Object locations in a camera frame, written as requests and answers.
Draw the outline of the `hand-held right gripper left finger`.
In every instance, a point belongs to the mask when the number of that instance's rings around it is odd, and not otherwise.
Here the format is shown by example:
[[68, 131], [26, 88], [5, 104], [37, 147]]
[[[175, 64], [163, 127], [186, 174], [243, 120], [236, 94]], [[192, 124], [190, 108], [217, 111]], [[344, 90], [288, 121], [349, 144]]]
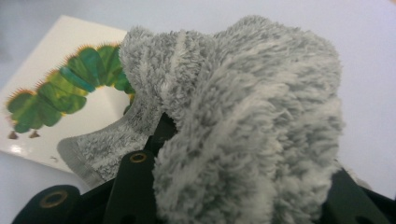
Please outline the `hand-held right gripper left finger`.
[[142, 150], [121, 159], [104, 215], [104, 224], [163, 224], [157, 218], [152, 170], [164, 143], [177, 133], [174, 121], [166, 114]]

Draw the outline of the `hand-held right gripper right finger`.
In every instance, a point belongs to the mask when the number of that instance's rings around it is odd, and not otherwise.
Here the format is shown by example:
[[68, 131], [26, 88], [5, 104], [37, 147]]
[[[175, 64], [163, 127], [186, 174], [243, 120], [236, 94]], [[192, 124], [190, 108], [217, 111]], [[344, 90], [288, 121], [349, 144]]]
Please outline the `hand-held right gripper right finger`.
[[389, 198], [359, 186], [342, 169], [332, 176], [320, 224], [389, 224]]

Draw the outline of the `grey fluffy cloth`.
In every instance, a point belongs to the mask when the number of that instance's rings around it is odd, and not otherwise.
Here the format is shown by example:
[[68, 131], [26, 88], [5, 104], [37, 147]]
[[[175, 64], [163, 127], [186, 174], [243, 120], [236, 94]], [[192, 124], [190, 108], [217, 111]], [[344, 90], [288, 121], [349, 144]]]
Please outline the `grey fluffy cloth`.
[[135, 27], [120, 47], [130, 110], [58, 145], [90, 186], [114, 177], [161, 115], [177, 133], [153, 171], [168, 224], [315, 224], [338, 171], [341, 65], [311, 32], [247, 16], [213, 35]]

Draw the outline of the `white caterpillar picture book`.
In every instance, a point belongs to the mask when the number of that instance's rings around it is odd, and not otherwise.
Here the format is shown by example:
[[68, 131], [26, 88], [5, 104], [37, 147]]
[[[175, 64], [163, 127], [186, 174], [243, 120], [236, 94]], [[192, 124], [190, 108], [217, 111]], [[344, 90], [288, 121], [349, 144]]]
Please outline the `white caterpillar picture book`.
[[6, 101], [17, 90], [33, 89], [50, 70], [61, 65], [78, 48], [117, 44], [125, 35], [124, 30], [117, 28], [68, 16], [60, 17], [9, 82], [0, 89], [0, 151], [67, 172], [69, 168], [57, 151], [58, 143], [67, 137], [95, 132], [117, 121], [123, 116], [130, 97], [113, 87], [100, 87], [88, 95], [87, 103], [78, 112], [63, 116], [52, 127], [42, 127], [35, 138], [30, 133], [20, 133], [15, 139], [8, 137], [12, 125]]

